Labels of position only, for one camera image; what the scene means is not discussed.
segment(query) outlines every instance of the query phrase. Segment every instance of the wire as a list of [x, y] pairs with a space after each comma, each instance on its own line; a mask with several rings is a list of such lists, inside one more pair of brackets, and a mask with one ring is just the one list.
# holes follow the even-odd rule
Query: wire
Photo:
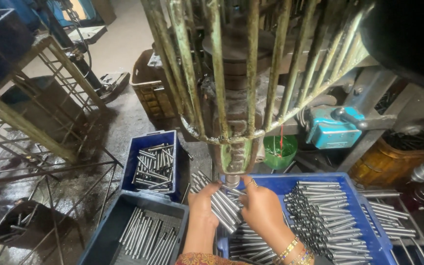
[[81, 34], [80, 29], [78, 28], [78, 25], [77, 25], [78, 22], [76, 21], [76, 18], [73, 16], [73, 13], [72, 13], [73, 10], [71, 8], [68, 8], [68, 6], [65, 4], [65, 1], [61, 1], [61, 4], [63, 5], [64, 9], [66, 10], [67, 15], [70, 17], [70, 20], [72, 21], [74, 28], [78, 32], [79, 37], [83, 41], [83, 45], [86, 47], [86, 52], [88, 53], [88, 58], [90, 60], [89, 70], [86, 72], [86, 75], [83, 76], [83, 78], [86, 78], [90, 74], [91, 68], [92, 68], [92, 59], [91, 59], [90, 49], [88, 48], [88, 45], [86, 44], [86, 41], [84, 40], [83, 35]]

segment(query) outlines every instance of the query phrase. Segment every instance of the machine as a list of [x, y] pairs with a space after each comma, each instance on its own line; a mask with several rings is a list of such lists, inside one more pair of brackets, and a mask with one ring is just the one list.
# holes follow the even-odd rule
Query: machine
[[[264, 159], [265, 135], [352, 148], [337, 169], [345, 172], [424, 92], [409, 85], [385, 112], [374, 110], [398, 79], [365, 48], [378, 35], [380, 1], [170, 0], [167, 12], [159, 0], [142, 4], [181, 129], [209, 144], [230, 187]], [[421, 130], [419, 116], [398, 130]]]

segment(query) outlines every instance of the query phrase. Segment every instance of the teal machine part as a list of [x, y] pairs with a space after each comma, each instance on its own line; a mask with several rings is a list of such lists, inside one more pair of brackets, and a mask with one ring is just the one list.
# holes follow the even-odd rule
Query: teal machine part
[[351, 147], [367, 128], [364, 115], [350, 106], [312, 108], [310, 120], [306, 142], [318, 149]]

